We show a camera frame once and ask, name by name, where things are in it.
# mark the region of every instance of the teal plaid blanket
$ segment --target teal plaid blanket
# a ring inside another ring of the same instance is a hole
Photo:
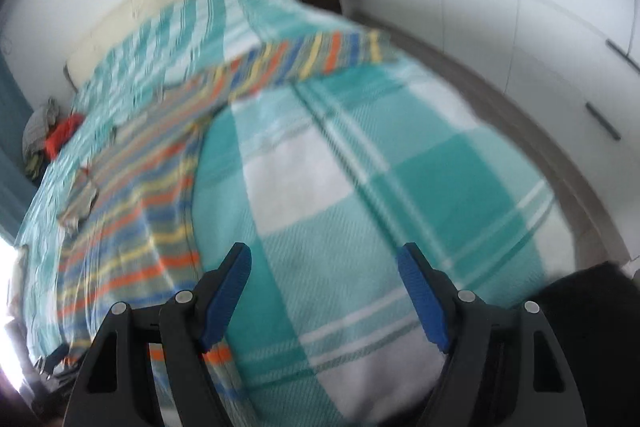
[[[18,238],[31,246],[23,308],[33,356],[68,335],[52,292],[62,235],[55,215],[77,167],[113,129],[206,66],[264,42],[354,28],[295,0],[185,0],[109,53],[78,93],[75,108],[87,119],[47,171]],[[218,113],[204,137],[192,217],[203,269],[217,267],[235,241],[252,248],[226,338],[240,381],[225,404],[251,408],[238,417],[260,425],[370,425],[430,390],[444,359],[398,276],[394,254],[406,241],[459,288],[501,305],[575,264],[542,175],[406,56],[264,91]],[[90,334],[103,311],[87,307]]]

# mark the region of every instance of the metal screw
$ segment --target metal screw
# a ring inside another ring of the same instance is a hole
[[[175,301],[178,304],[185,304],[191,299],[193,299],[193,293],[191,293],[189,290],[182,290],[181,292],[175,294]]]
[[[524,303],[524,309],[529,313],[538,313],[540,311],[540,306],[538,306],[538,303],[536,302],[527,301]]]
[[[127,305],[124,302],[116,302],[111,307],[111,313],[114,315],[122,315],[125,311],[127,311]]]
[[[463,302],[473,302],[476,300],[476,294],[471,290],[460,290],[458,292],[458,299]]]

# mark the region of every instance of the grey cloth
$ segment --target grey cloth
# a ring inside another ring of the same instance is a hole
[[[53,98],[33,112],[22,133],[22,159],[25,163],[33,153],[44,149],[49,129],[54,126],[59,114],[60,107]]]
[[[80,224],[89,216],[98,197],[98,185],[89,174],[88,169],[80,168],[72,185],[72,194],[66,208],[58,214],[58,223],[66,233],[75,236]]]

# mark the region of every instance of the black handle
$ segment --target black handle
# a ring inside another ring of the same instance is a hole
[[[233,427],[187,327],[194,302],[169,300],[160,308],[164,364],[175,408],[184,427]]]
[[[593,107],[591,102],[587,102],[586,104],[584,104],[584,107],[587,108],[587,111],[589,111],[589,114],[596,119],[596,121],[604,128],[604,130],[609,133],[609,136],[612,137],[613,140],[615,140],[616,142],[619,142],[620,140],[622,140],[622,136],[620,136],[620,133],[618,132],[618,130],[612,126],[609,120],[604,118],[604,116],[600,111],[598,111],[595,107]]]
[[[631,66],[638,73],[640,73],[640,66],[638,66],[636,61],[633,60],[631,57],[629,57],[629,54],[626,53],[619,45],[617,45],[611,39],[607,39],[606,43],[607,43],[607,47],[609,47],[610,49],[614,50],[617,55],[619,55],[625,62],[627,62],[629,64],[629,66]]]

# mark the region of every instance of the teal curtain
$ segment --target teal curtain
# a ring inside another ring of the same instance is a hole
[[[22,131],[32,112],[0,54],[0,234],[8,243],[36,192],[22,162]]]

